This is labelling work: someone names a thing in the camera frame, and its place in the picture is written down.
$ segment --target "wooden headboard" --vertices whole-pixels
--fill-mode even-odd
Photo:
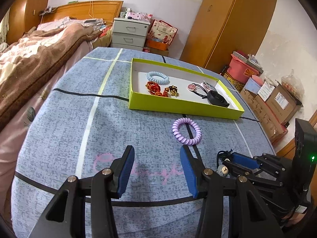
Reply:
[[[87,1],[59,6],[55,13],[43,17],[42,23],[55,21],[64,17],[74,17],[77,20],[102,18],[104,21],[113,21],[119,17],[123,1]]]

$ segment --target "metal screw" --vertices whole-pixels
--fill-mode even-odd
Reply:
[[[246,181],[248,180],[248,178],[245,177],[245,176],[239,176],[239,177],[238,177],[238,180],[239,180],[240,182],[246,182]]]
[[[68,181],[68,182],[74,182],[74,181],[76,181],[76,176],[69,176],[69,177],[67,178],[67,181]]]
[[[111,171],[110,168],[105,168],[105,169],[102,170],[102,174],[105,175],[105,176],[111,174],[111,172],[112,171]]]
[[[210,176],[210,175],[212,175],[213,171],[212,171],[210,168],[206,168],[206,169],[203,171],[203,173],[204,173],[205,175],[207,175],[207,176]]]
[[[229,170],[228,170],[228,168],[227,168],[226,166],[224,166],[224,167],[221,169],[221,171],[222,171],[222,173],[223,173],[224,175],[226,175],[226,174],[229,172]]]

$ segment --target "white nightstand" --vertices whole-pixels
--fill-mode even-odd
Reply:
[[[150,22],[115,18],[110,47],[142,51]]]

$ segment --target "brown blanket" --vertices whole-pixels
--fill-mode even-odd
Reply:
[[[100,34],[80,24],[48,32],[34,29],[0,53],[0,132],[82,42]]]

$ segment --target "drawer handle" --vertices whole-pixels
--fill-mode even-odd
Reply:
[[[127,42],[127,43],[133,43],[133,38],[123,38],[125,42],[127,42],[126,40],[131,40],[131,42]]]
[[[134,30],[136,31],[137,30],[137,28],[136,27],[126,27],[128,30],[129,30],[129,28],[134,28]]]

